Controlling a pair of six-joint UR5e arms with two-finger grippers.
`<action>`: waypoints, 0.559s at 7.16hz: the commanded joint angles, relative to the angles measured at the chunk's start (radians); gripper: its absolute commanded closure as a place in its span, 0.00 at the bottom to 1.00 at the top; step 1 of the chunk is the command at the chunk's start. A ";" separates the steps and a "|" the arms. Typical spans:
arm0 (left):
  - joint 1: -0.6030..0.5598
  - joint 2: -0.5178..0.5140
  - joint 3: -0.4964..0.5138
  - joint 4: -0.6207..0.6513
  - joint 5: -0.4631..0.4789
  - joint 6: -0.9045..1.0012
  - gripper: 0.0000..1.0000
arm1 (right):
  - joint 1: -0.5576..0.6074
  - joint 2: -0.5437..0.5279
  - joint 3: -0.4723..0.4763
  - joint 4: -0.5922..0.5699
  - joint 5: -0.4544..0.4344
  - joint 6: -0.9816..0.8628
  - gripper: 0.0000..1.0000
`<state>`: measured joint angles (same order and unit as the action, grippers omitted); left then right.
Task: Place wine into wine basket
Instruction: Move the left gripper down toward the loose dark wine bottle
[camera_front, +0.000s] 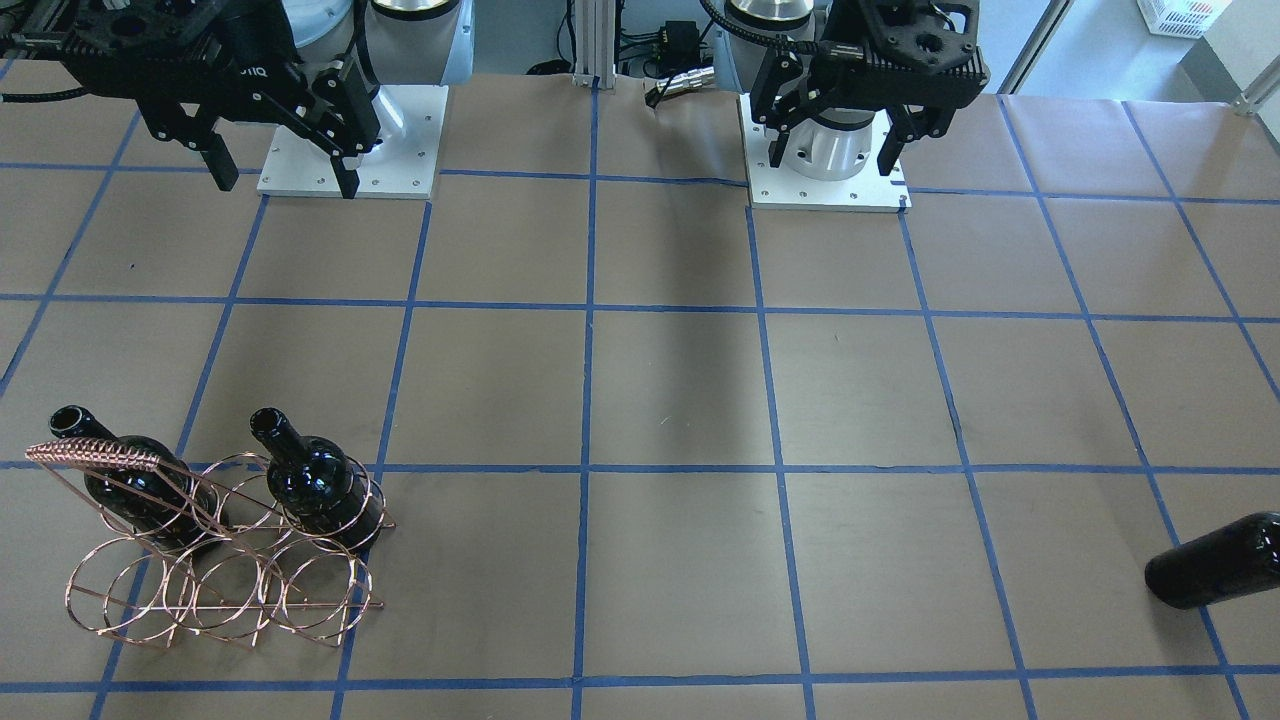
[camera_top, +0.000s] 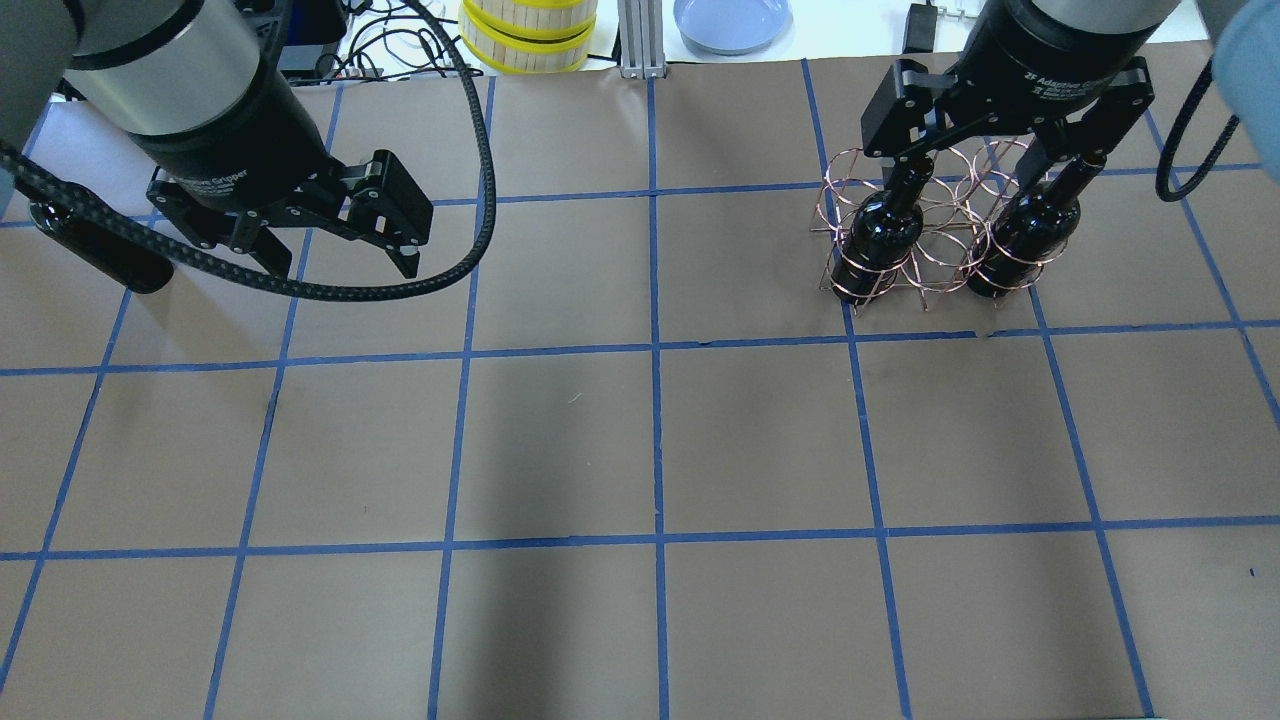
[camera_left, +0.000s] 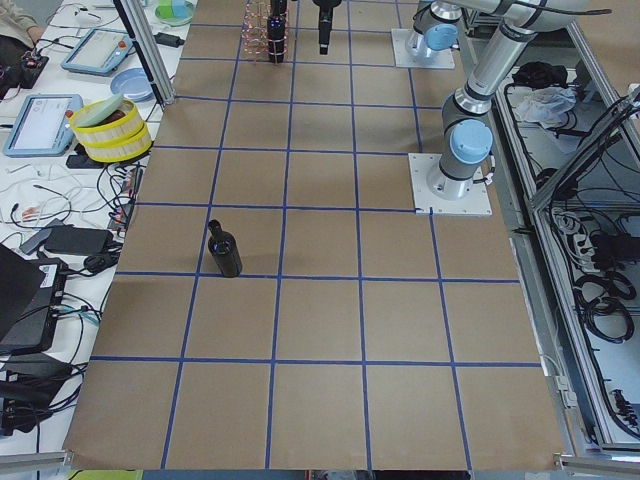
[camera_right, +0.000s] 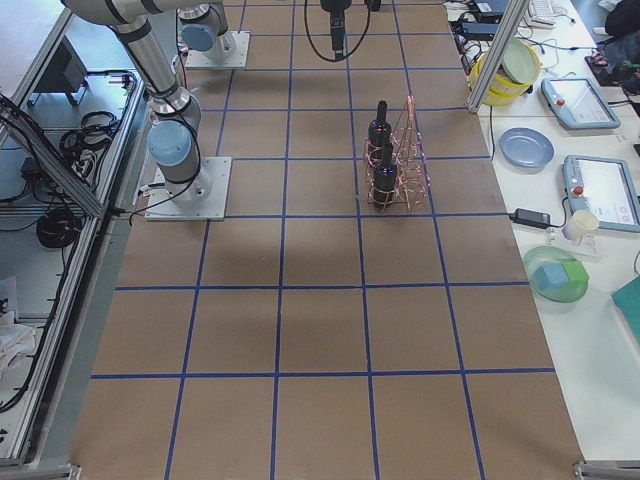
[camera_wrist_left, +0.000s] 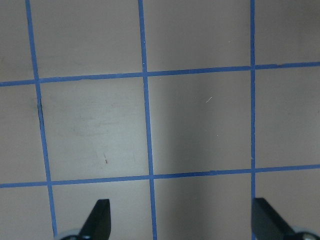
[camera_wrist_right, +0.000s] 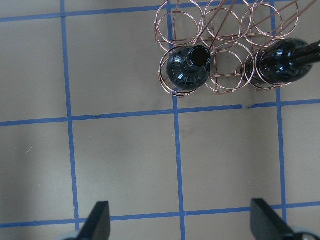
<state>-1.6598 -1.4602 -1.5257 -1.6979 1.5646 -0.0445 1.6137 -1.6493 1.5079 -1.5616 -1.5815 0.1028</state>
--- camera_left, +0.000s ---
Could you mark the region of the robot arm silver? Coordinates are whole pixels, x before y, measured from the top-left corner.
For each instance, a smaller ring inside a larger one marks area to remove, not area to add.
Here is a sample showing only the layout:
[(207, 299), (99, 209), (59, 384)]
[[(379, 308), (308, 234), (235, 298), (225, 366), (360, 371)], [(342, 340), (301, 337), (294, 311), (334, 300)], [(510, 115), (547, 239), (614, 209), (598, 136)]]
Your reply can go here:
[(413, 16), (407, 51), (416, 58), (450, 49), (457, 40), (461, 8), (444, 1), (420, 1)]
[(443, 105), (445, 150), (427, 181), (435, 195), (452, 201), (468, 194), (477, 168), (490, 153), (493, 134), (486, 114), (498, 86), (527, 44), (538, 33), (562, 29), (578, 16), (612, 12), (591, 9), (587, 1), (435, 1), (431, 11), (444, 20), (463, 7), (496, 16), (500, 24), (464, 86)]

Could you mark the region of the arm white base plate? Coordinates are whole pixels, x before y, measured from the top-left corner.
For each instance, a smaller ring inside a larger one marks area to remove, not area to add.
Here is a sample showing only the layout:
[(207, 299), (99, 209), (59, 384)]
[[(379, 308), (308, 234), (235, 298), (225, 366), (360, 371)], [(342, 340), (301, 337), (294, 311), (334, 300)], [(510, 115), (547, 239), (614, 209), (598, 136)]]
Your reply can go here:
[(481, 168), (467, 180), (452, 180), (440, 169), (440, 154), (409, 153), (414, 211), (418, 215), (488, 217), (492, 208)]
[(392, 29), (395, 66), (402, 68), (455, 68), (452, 46), (457, 34), (451, 25), (439, 25), (420, 34), (415, 30)]

